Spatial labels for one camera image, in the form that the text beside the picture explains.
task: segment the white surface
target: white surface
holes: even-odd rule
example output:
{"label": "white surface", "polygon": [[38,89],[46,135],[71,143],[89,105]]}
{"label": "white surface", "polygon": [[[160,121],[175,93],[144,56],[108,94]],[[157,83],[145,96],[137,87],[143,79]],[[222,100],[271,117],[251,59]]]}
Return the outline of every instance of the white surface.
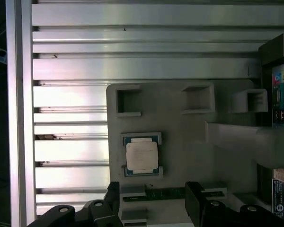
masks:
{"label": "white surface", "polygon": [[158,168],[158,145],[156,142],[126,144],[127,168],[134,174],[151,173]]}

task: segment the metal frame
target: metal frame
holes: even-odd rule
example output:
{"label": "metal frame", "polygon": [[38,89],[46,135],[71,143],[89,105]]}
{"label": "metal frame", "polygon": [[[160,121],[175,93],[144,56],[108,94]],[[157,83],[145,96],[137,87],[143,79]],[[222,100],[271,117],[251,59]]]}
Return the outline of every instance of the metal frame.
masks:
{"label": "metal frame", "polygon": [[11,225],[36,218],[31,0],[7,0]]}

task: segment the screw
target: screw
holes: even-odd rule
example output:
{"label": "screw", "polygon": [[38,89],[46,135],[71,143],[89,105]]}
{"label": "screw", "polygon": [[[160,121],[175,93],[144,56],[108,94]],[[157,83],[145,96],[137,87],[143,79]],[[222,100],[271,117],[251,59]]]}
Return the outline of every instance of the screw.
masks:
{"label": "screw", "polygon": [[60,212],[66,212],[66,211],[68,211],[68,208],[61,208],[59,211]]}
{"label": "screw", "polygon": [[100,206],[102,206],[102,205],[103,205],[103,203],[101,203],[101,202],[95,203],[95,206],[96,206],[96,207],[100,207]]}
{"label": "screw", "polygon": [[212,204],[215,207],[220,205],[218,201],[212,201],[210,204]]}
{"label": "screw", "polygon": [[249,206],[249,207],[247,207],[247,210],[255,212],[255,211],[257,211],[257,208]]}

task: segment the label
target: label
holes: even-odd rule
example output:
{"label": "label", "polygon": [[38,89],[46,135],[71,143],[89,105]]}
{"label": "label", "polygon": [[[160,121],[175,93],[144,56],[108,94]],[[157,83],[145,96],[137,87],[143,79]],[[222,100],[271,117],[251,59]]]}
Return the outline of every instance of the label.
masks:
{"label": "label", "polygon": [[284,219],[284,183],[272,180],[272,212]]}

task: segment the metal panel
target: metal panel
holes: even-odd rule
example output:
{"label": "metal panel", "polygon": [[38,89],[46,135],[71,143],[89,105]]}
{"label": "metal panel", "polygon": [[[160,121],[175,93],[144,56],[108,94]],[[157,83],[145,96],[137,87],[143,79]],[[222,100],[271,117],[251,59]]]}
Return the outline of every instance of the metal panel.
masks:
{"label": "metal panel", "polygon": [[104,42],[211,42],[211,43],[265,43],[284,32],[275,30],[236,31],[175,31],[172,29],[128,28],[126,31],[90,31],[83,28],[72,31],[33,32],[36,44],[44,43],[104,43]]}
{"label": "metal panel", "polygon": [[37,203],[52,203],[52,202],[83,202],[91,200],[103,199],[105,193],[81,193],[81,194],[39,194],[36,196]]}
{"label": "metal panel", "polygon": [[36,188],[101,188],[109,185],[109,167],[39,167]]}
{"label": "metal panel", "polygon": [[284,26],[284,6],[35,4],[33,25]]}
{"label": "metal panel", "polygon": [[[249,58],[34,59],[34,79],[247,79],[257,78],[259,67],[257,59]],[[74,106],[106,105],[105,87],[100,86],[81,87],[75,93],[71,87],[35,87],[34,92],[35,107],[51,106],[58,99],[58,106],[66,105],[63,100]]]}
{"label": "metal panel", "polygon": [[106,87],[34,87],[34,106],[106,106]]}
{"label": "metal panel", "polygon": [[110,43],[34,44],[34,53],[111,53],[111,52],[257,52],[262,43]]}
{"label": "metal panel", "polygon": [[40,124],[35,126],[35,135],[76,133],[107,136],[107,124]]}
{"label": "metal panel", "polygon": [[35,123],[107,122],[107,113],[35,113],[34,120]]}
{"label": "metal panel", "polygon": [[107,140],[37,140],[36,161],[109,162]]}

